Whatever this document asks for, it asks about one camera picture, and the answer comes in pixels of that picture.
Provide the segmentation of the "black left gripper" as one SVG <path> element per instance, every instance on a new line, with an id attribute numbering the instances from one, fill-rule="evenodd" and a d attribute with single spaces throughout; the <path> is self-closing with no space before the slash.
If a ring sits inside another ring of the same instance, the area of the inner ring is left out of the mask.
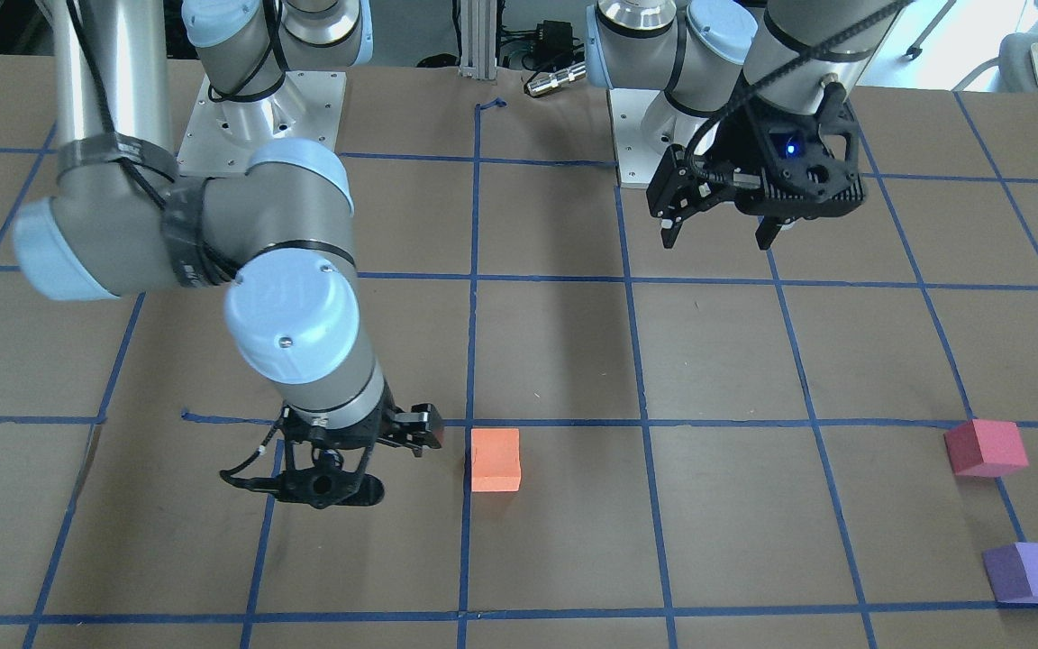
<path id="1" fill-rule="evenodd" d="M 769 251 L 778 234 L 798 221 L 798 216 L 759 214 L 763 165 L 752 116 L 760 102 L 767 103 L 754 97 L 726 116 L 704 155 L 678 143 L 664 148 L 646 197 L 651 217 L 660 221 L 660 242 L 667 250 L 676 245 L 681 226 L 689 218 L 720 202 L 732 202 L 743 214 L 758 216 L 754 238 L 759 251 Z"/>

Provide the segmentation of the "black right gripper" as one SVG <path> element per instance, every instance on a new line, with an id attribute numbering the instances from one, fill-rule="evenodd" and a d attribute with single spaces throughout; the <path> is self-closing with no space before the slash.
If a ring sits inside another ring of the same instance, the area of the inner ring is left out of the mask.
<path id="1" fill-rule="evenodd" d="M 331 412 L 302 412 L 285 404 L 280 431 L 291 443 L 333 451 L 382 443 L 422 456 L 425 449 L 444 447 L 444 420 L 437 406 L 421 403 L 404 411 L 390 388 L 383 388 L 379 396 L 370 389 Z"/>

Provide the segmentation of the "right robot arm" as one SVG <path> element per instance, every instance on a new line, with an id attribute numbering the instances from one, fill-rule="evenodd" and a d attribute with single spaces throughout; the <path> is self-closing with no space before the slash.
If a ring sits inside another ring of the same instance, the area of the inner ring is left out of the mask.
<path id="1" fill-rule="evenodd" d="M 13 222 L 49 299 L 111 300 L 227 283 L 235 344 L 290 416 L 331 449 L 440 448 L 432 404 L 399 409 L 358 303 L 349 178 L 310 127 L 298 78 L 366 58 L 359 1 L 185 1 L 203 104 L 241 151 L 201 173 L 170 150 L 165 11 L 155 1 L 45 1 L 60 106 L 58 193 Z"/>

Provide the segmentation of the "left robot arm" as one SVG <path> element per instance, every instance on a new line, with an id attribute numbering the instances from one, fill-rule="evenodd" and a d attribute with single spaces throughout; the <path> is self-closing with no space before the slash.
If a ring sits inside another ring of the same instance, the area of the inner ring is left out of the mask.
<path id="1" fill-rule="evenodd" d="M 588 8 L 594 86 L 654 91 L 663 137 L 646 187 L 660 242 L 729 202 L 758 219 L 755 243 L 865 202 L 850 97 L 902 1 L 598 1 Z"/>

